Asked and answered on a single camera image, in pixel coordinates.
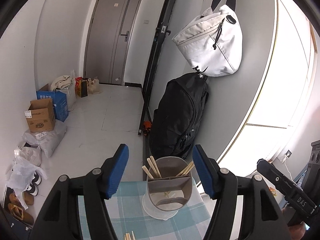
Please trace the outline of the person's right hand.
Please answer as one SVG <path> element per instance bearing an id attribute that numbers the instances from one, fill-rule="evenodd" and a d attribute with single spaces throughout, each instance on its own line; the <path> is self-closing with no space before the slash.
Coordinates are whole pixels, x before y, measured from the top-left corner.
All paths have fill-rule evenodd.
<path id="1" fill-rule="evenodd" d="M 306 232 L 305 223 L 289 226 L 289 232 L 292 240 L 301 240 Z"/>

